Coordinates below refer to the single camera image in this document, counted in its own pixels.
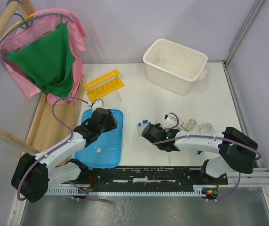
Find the aluminium frame rail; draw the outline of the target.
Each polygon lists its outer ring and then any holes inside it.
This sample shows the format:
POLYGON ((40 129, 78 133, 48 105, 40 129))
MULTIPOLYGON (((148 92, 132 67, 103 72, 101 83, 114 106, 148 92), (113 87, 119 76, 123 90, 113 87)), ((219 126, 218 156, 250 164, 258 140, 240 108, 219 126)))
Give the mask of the aluminium frame rail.
POLYGON ((267 0, 256 0, 252 9, 239 29, 236 38, 224 60, 225 73, 233 97, 233 102, 242 131, 260 142, 256 136, 256 128, 253 121, 264 114, 255 107, 257 102, 262 103, 261 97, 257 95, 260 87, 256 82, 259 77, 253 73, 260 69, 260 52, 252 50, 255 45, 254 37, 257 19, 260 17, 267 0))

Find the black mounting plate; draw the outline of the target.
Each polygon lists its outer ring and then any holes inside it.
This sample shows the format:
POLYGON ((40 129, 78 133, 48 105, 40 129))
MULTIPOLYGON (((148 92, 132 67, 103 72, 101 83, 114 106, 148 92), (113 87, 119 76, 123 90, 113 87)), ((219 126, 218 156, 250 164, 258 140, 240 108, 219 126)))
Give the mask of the black mounting plate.
POLYGON ((227 185, 227 175, 218 179, 206 179, 201 176, 200 167, 115 167, 112 169, 88 169, 73 183, 92 185, 93 191, 101 188, 154 188, 193 187, 194 185, 227 185))

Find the yellow clothes hanger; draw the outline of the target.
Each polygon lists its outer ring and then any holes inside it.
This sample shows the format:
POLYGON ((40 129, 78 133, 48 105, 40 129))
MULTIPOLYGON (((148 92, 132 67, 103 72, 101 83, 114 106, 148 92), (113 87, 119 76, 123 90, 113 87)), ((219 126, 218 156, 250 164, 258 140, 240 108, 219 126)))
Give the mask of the yellow clothes hanger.
MULTIPOLYGON (((18 8, 17 11, 20 11, 23 13, 23 15, 21 15, 20 13, 14 13, 15 16, 19 16, 21 18, 21 20, 19 20, 18 22, 16 22, 15 24, 13 24, 8 30, 7 32, 9 32, 11 29, 13 29, 14 27, 16 27, 17 25, 20 25, 21 23, 23 23, 24 21, 26 20, 29 20, 31 18, 34 17, 34 13, 32 14, 27 14, 27 12, 22 9, 22 8, 18 8)), ((27 22, 26 24, 22 25, 20 28, 21 29, 26 29, 26 28, 29 28, 33 25, 33 22, 27 22)))

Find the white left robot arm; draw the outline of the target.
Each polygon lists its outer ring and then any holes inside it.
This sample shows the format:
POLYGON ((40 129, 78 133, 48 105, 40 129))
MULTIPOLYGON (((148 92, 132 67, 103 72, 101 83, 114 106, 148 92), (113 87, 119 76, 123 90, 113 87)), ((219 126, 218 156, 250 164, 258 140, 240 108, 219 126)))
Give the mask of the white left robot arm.
POLYGON ((101 134, 117 127, 118 122, 111 109, 96 108, 92 116, 77 126, 69 137, 36 155, 24 154, 11 179, 18 200, 34 203, 54 186, 68 181, 86 182, 88 172, 85 164, 76 159, 69 160, 63 166, 60 163, 90 146, 101 134))

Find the green cloth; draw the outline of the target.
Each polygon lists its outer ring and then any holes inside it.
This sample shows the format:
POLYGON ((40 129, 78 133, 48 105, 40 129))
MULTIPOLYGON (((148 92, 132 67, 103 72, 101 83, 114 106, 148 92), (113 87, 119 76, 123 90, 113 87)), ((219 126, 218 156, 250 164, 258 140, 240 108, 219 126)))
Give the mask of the green cloth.
POLYGON ((34 43, 3 57, 19 66, 33 85, 46 94, 67 97, 73 88, 72 65, 75 62, 67 24, 34 43))

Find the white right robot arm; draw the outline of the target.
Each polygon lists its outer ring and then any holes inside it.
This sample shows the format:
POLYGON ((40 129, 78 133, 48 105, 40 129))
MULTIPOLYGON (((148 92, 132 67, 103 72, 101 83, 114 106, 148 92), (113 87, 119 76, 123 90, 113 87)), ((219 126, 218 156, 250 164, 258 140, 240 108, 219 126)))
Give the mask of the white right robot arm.
POLYGON ((200 180, 205 184, 216 183, 221 175, 233 171, 251 174, 255 162, 261 158, 258 144, 234 127, 227 127, 219 133, 202 134, 164 129, 157 123, 147 125, 142 137, 161 151, 217 154, 216 158, 205 160, 201 167, 200 180))

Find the metal clamp tongs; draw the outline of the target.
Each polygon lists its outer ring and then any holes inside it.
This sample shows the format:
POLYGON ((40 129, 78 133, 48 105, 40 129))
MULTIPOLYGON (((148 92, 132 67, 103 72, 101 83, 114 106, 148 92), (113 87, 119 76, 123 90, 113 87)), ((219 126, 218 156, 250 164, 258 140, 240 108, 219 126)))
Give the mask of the metal clamp tongs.
POLYGON ((179 130, 184 130, 184 131, 188 132, 188 129, 186 128, 185 122, 181 118, 178 119, 177 128, 179 130))

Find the white plastic bin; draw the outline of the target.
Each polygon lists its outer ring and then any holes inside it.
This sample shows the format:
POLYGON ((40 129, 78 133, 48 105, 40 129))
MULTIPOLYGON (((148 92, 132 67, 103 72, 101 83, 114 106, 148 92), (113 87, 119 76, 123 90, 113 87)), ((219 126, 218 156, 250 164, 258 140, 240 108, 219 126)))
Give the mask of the white plastic bin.
POLYGON ((206 76, 207 61, 206 54, 166 39, 156 40, 143 55, 147 80, 181 96, 206 76))

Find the small glass bottle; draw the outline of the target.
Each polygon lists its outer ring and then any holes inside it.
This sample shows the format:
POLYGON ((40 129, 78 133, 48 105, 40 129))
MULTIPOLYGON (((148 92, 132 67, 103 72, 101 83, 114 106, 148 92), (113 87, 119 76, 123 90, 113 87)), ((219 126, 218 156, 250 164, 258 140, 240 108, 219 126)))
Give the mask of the small glass bottle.
POLYGON ((190 119, 187 123, 186 123, 186 129, 187 131, 193 131, 196 127, 196 120, 195 119, 190 119))

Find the pink shirt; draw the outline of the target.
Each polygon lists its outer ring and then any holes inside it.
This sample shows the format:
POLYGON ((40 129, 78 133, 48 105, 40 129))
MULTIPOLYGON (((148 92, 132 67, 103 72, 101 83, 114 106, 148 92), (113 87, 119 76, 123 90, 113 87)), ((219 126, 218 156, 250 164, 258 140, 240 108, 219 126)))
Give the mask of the pink shirt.
POLYGON ((26 73, 19 66, 9 62, 4 59, 4 57, 7 55, 7 52, 20 50, 44 35, 54 31, 60 22, 67 22, 69 45, 71 53, 75 57, 75 62, 72 65, 73 87, 68 95, 76 97, 83 72, 82 58, 79 51, 86 50, 83 38, 86 38, 87 34, 79 18, 66 9, 52 8, 40 10, 35 12, 33 16, 41 16, 44 14, 49 15, 35 19, 34 25, 30 28, 24 29, 19 33, 15 33, 4 39, 4 41, 0 44, 0 62, 3 64, 26 98, 31 99, 36 94, 40 93, 41 89, 30 82, 26 73))

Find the round glass flask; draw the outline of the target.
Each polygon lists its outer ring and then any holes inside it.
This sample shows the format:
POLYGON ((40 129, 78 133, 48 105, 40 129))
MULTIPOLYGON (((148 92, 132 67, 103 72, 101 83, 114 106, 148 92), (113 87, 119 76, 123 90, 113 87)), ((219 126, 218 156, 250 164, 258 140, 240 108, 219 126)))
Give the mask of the round glass flask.
POLYGON ((203 122, 198 126, 198 132, 201 134, 213 134, 214 128, 212 124, 208 122, 203 122))

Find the blue plastic tray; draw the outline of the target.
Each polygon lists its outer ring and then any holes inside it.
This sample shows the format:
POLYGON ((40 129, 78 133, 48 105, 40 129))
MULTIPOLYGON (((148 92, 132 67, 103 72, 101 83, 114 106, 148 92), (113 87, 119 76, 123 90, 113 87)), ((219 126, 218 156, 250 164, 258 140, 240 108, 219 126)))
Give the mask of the blue plastic tray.
POLYGON ((120 163, 124 115, 116 109, 113 109, 112 113, 118 127, 101 134, 97 141, 75 154, 75 159, 89 168, 108 169, 117 167, 120 163))

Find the yellow test tube rack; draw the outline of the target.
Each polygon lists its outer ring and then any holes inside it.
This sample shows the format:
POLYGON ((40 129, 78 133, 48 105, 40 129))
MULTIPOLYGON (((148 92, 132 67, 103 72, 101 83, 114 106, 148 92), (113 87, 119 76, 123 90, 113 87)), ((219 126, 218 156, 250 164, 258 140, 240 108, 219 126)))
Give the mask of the yellow test tube rack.
POLYGON ((120 79, 119 75, 120 71, 115 69, 86 83, 84 87, 90 101, 94 102, 123 87, 124 83, 120 79))

